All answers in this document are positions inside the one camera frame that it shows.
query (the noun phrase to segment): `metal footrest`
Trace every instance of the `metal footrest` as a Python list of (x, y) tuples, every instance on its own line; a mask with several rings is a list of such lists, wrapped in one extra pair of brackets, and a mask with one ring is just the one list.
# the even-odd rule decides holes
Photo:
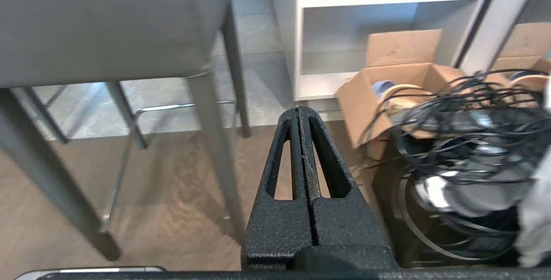
[[(234, 100), (226, 99), (226, 100), (219, 100), (218, 104), (220, 105), (235, 105)], [(195, 107), (195, 103), (193, 102), (185, 102), (183, 104), (173, 104), (173, 105), (162, 105), (162, 106), (150, 106), (145, 107), (136, 110), (134, 113), (135, 119), (134, 124), (132, 125), (132, 128), (130, 129), (130, 133), (128, 135), (128, 138), (126, 140), (126, 144), (124, 145), (124, 152), (122, 153), (122, 159), (121, 159), (121, 166), (118, 171), (117, 180), (115, 182), (115, 186), (113, 188), (113, 191), (111, 193), (111, 197), (109, 198), (109, 202), (107, 207), (104, 210), (104, 213), (102, 215), (102, 225), (100, 227), (101, 233), (107, 233), (109, 229), (109, 225), (111, 223), (111, 218), (113, 215), (113, 211), (116, 207), (117, 198), (118, 198), (118, 192), (120, 190), (121, 184), (122, 184), (122, 178), (124, 177), (124, 171), (126, 170), (126, 164), (128, 163), (128, 157), (130, 156), (130, 150), (132, 149), (132, 141), (133, 141), (133, 132), (138, 129), (138, 121), (141, 115), (144, 113), (149, 113), (152, 111), (164, 111), (164, 110), (173, 110), (173, 109), (182, 109), (182, 108), (192, 108)], [(236, 109), (232, 118), (232, 129), (235, 131), (236, 125), (237, 125), (237, 115), (238, 110)]]

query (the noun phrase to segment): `open cardboard box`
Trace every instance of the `open cardboard box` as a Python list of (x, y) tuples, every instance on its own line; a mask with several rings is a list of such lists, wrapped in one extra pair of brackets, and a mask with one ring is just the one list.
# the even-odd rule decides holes
[(464, 76), (461, 70), (433, 63), (439, 39), (440, 30), (369, 35), (365, 68), (336, 93), (354, 148), (370, 142), (369, 155), (380, 159), (385, 133), (392, 126), (384, 114), (370, 126), (380, 101), (373, 90), (375, 82), (391, 80), (441, 92), (449, 81)]
[[(551, 62), (544, 55), (551, 47), (551, 23), (524, 23), (515, 25), (505, 46), (495, 60), (492, 70), (506, 68), (529, 68), (543, 72), (551, 72)], [(504, 72), (488, 76), (489, 82), (509, 86), (509, 78), (516, 73)], [(529, 89), (543, 92), (546, 84), (526, 84)]]

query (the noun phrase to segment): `black cable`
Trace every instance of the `black cable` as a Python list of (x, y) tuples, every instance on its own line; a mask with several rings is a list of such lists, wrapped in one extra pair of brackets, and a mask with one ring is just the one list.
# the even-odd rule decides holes
[[(404, 94), (408, 89), (401, 89), (401, 94), (389, 96), (378, 104), (375, 117), (364, 132), (368, 138), (366, 140), (371, 141), (373, 137), (370, 133), (374, 124), (388, 113), (388, 101), (406, 96), (427, 97), (421, 104), (404, 111), (399, 123), (390, 129), (391, 139), (400, 156), (383, 161), (370, 158), (374, 164), (365, 168), (405, 160), (407, 172), (398, 187), (397, 209), (406, 225), (421, 241), (448, 257), (478, 262), (492, 260), (511, 251), (518, 234), (517, 229), (510, 228), (511, 221), (516, 224), (516, 215), (511, 216), (511, 212), (507, 211), (501, 219), (495, 221), (497, 227), (488, 227), (457, 213), (433, 210), (444, 225), (464, 236), (456, 243), (438, 244), (425, 236), (409, 217), (405, 200), (406, 184), (408, 180), (422, 182), (433, 176), (443, 178), (449, 185), (499, 186), (532, 182), (530, 173), (517, 180), (503, 180), (498, 176), (525, 163), (535, 168), (551, 143), (551, 114), (545, 110), (541, 94), (520, 86), (508, 87), (487, 81), (492, 74), (513, 71), (547, 75), (537, 70), (508, 68), (457, 78), (439, 92), (427, 90), (422, 95)], [(457, 113), (470, 114), (468, 131), (458, 132), (453, 126)], [(473, 113), (482, 113), (491, 123), (481, 125), (480, 117), (477, 119)], [(429, 120), (431, 127), (426, 126)], [(419, 152), (416, 143), (408, 138), (415, 135), (416, 131), (428, 132), (433, 137), (425, 152)], [(457, 175), (443, 175), (446, 171), (455, 171)], [(491, 212), (486, 217), (497, 217), (498, 213)], [(480, 250), (480, 247), (485, 247), (489, 253), (484, 257), (477, 256), (474, 250)]]

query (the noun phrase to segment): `gray tile floor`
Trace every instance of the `gray tile floor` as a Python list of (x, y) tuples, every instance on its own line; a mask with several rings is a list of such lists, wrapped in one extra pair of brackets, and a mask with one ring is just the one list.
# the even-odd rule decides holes
[[(294, 103), (273, 2), (234, 0), (234, 4), (251, 124), (276, 124), (279, 115)], [(213, 61), (220, 98), (233, 99), (232, 80), (220, 36), (213, 48)], [(134, 109), (191, 101), (185, 82), (179, 78), (134, 80), (123, 84)], [(35, 90), (43, 102), (48, 102), (59, 87), (40, 86)], [(66, 86), (52, 102), (49, 111), (71, 139), (128, 133), (103, 83)], [(224, 106), (223, 111), (229, 127), (233, 108)], [(40, 121), (37, 123), (44, 135), (52, 139), (44, 125)], [(147, 113), (139, 123), (143, 133), (199, 129), (192, 109)]]

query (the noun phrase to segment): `floor tile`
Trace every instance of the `floor tile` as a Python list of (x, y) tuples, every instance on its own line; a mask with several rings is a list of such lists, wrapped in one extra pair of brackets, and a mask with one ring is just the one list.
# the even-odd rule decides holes
[[(260, 53), (243, 56), (248, 113), (252, 126), (276, 124), (279, 115), (294, 106), (291, 82), (283, 53)], [(233, 92), (225, 62), (217, 71), (220, 92)]]
[(92, 83), (68, 84), (59, 97), (48, 107), (58, 124), (63, 124), (69, 114), (89, 92)]
[(46, 140), (54, 140), (53, 135), (50, 133), (48, 127), (43, 123), (42, 120), (36, 115), (36, 111), (30, 106), (27, 96), (20, 88), (12, 89), (13, 94), (20, 102), (23, 109), (25, 109), (27, 115), (33, 120), (34, 125), (38, 128), (39, 132), (43, 135)]
[(42, 102), (47, 103), (61, 87), (62, 86), (35, 86), (33, 90)]
[(233, 0), (235, 14), (273, 13), (272, 0)]
[(145, 106), (191, 102), (187, 84), (181, 78), (133, 80), (122, 84), (134, 110)]
[(281, 52), (275, 14), (237, 15), (236, 24), (242, 54)]

